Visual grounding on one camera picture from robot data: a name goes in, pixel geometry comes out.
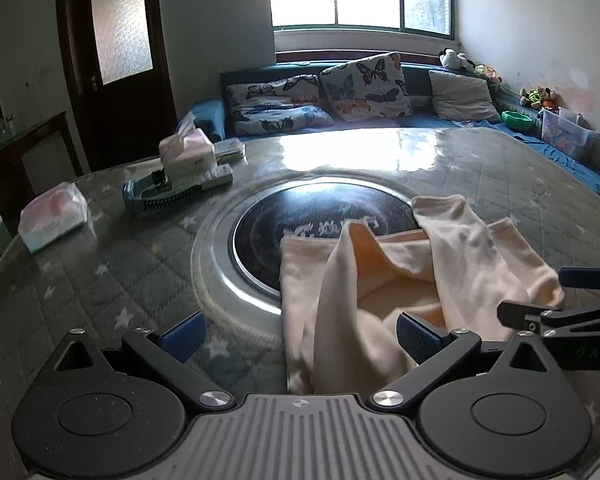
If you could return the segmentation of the white remote control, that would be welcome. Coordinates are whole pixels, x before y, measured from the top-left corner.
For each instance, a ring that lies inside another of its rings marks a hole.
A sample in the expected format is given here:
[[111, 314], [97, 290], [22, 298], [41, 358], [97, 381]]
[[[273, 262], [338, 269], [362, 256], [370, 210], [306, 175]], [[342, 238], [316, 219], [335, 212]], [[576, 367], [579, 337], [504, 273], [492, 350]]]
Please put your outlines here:
[[197, 174], [194, 187], [201, 191], [211, 190], [219, 186], [232, 184], [234, 180], [233, 168], [229, 164], [216, 165], [213, 168]]

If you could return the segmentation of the cream beige garment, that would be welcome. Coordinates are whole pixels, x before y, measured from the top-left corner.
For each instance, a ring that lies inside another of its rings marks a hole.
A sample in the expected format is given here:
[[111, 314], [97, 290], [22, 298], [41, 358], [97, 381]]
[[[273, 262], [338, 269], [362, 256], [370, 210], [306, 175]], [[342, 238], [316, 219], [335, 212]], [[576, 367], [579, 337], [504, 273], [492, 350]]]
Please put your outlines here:
[[504, 300], [556, 308], [556, 271], [509, 218], [486, 223], [464, 196], [416, 196], [414, 231], [377, 236], [350, 220], [336, 240], [280, 242], [284, 341], [293, 394], [367, 398], [412, 370], [396, 336], [401, 313], [486, 340], [512, 333], [496, 317]]

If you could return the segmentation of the upright butterfly cushion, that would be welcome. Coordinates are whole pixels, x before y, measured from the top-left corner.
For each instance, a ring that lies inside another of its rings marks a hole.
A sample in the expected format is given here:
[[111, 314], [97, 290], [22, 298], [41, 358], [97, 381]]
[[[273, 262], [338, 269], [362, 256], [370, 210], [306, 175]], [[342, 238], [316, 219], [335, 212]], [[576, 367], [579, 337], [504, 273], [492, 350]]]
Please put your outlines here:
[[413, 114], [398, 52], [326, 68], [318, 79], [330, 108], [344, 122], [396, 119]]

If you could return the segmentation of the plastic tissue pack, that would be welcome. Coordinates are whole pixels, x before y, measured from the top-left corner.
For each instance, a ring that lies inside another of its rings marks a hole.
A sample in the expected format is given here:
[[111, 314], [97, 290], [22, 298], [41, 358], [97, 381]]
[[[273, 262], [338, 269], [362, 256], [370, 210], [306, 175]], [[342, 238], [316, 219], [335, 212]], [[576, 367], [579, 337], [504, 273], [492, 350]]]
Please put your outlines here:
[[89, 215], [87, 201], [79, 188], [74, 183], [61, 182], [23, 208], [18, 234], [27, 250], [34, 254], [84, 226]]

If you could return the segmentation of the small green tin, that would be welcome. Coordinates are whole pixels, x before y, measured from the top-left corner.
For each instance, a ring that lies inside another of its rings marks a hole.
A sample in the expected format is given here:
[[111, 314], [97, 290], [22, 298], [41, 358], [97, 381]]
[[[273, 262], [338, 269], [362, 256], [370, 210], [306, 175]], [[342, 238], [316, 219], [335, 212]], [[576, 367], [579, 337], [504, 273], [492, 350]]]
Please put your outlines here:
[[214, 154], [218, 164], [227, 164], [232, 160], [242, 159], [246, 154], [245, 143], [236, 138], [216, 142]]

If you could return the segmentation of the round black induction cooktop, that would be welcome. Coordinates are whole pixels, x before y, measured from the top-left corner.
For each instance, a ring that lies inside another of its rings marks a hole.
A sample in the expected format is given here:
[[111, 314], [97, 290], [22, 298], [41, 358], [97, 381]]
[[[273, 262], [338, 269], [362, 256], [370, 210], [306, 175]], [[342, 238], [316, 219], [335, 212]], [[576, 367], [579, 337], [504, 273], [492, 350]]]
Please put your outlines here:
[[231, 192], [195, 237], [190, 274], [200, 310], [229, 330], [276, 341], [283, 333], [280, 241], [336, 240], [350, 220], [375, 235], [417, 226], [404, 188], [360, 174], [260, 181]]

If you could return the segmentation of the green bowl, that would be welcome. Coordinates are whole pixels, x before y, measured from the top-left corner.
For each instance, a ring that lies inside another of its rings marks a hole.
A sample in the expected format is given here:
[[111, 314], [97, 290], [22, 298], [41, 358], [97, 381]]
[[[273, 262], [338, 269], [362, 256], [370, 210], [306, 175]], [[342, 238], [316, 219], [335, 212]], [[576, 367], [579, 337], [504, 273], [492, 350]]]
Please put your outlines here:
[[501, 120], [507, 128], [516, 132], [525, 133], [534, 127], [534, 120], [531, 117], [514, 110], [503, 110]]

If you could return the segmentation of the grey plain cushion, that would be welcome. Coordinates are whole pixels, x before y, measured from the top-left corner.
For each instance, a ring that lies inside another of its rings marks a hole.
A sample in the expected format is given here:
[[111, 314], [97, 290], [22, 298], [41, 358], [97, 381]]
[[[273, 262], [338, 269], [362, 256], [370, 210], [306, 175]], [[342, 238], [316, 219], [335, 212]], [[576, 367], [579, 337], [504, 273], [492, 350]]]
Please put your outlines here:
[[440, 70], [430, 70], [428, 75], [432, 107], [439, 117], [456, 122], [500, 120], [484, 79]]

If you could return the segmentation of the colourful plush toys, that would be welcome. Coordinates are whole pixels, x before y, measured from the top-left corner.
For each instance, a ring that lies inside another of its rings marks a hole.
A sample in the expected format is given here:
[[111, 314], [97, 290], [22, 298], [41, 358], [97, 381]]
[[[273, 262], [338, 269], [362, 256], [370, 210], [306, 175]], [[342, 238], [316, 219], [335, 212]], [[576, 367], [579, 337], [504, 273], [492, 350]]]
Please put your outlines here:
[[555, 102], [556, 91], [550, 87], [536, 87], [528, 90], [520, 90], [520, 105], [532, 108], [532, 110], [551, 110], [556, 112], [558, 106]]

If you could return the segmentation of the pink tissue box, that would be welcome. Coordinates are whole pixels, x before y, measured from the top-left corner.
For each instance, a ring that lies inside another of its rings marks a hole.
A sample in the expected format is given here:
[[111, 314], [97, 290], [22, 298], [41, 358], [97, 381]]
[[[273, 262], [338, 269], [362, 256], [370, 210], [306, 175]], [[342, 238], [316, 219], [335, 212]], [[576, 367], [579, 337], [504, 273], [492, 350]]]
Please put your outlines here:
[[178, 128], [159, 143], [160, 160], [166, 177], [173, 182], [197, 177], [216, 167], [213, 143], [195, 125], [196, 116], [188, 112]]

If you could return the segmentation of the panda plush toy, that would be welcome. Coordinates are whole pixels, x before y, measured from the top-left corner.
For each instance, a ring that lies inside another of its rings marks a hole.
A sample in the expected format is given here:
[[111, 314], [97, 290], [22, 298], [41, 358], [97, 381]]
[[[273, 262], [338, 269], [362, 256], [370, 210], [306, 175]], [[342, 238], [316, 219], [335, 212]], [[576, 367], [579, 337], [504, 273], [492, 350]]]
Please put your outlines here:
[[446, 70], [455, 70], [456, 72], [473, 73], [476, 64], [472, 62], [465, 53], [457, 53], [451, 48], [445, 48], [439, 52], [439, 60]]

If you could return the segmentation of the teal handheld device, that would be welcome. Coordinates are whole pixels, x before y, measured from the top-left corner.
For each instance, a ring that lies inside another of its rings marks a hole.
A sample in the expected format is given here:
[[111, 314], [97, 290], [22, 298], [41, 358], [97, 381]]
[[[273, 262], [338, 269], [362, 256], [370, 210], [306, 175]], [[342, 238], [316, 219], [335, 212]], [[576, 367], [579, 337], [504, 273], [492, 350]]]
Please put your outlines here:
[[170, 209], [201, 193], [201, 183], [178, 188], [166, 178], [163, 169], [153, 171], [147, 177], [137, 180], [126, 180], [122, 185], [125, 209], [136, 216]]

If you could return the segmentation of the blue sofa bench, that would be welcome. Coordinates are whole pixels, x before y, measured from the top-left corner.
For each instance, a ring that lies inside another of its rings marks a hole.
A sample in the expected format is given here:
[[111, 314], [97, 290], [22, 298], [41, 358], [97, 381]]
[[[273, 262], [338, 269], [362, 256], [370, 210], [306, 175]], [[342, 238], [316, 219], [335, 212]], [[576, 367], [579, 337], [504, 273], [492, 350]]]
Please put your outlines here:
[[565, 169], [600, 196], [600, 170], [588, 162], [598, 135], [560, 130], [554, 142], [541, 127], [550, 112], [513, 125], [493, 86], [432, 65], [407, 64], [394, 54], [352, 62], [282, 63], [236, 70], [220, 77], [221, 93], [190, 108], [195, 124], [213, 142], [355, 128], [474, 128], [501, 131]]

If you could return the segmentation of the dark wooden cabinet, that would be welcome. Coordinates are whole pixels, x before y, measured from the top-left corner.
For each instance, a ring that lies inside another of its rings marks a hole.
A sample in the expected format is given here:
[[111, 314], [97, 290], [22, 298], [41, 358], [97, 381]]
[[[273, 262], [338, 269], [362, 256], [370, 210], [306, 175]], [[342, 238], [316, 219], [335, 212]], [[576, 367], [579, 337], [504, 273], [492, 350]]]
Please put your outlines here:
[[84, 170], [69, 129], [67, 114], [61, 112], [0, 145], [0, 215], [11, 237], [17, 235], [20, 212], [36, 196], [27, 175], [23, 156], [53, 136], [59, 136], [71, 164], [73, 179], [82, 177]]

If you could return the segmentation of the clear plastic storage box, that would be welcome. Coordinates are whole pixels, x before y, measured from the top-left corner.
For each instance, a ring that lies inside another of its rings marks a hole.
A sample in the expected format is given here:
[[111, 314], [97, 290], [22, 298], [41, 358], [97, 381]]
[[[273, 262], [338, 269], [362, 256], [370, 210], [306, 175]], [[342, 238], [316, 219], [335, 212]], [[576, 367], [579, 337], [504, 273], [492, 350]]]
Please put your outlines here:
[[600, 134], [565, 115], [543, 110], [541, 139], [577, 162], [588, 162]]

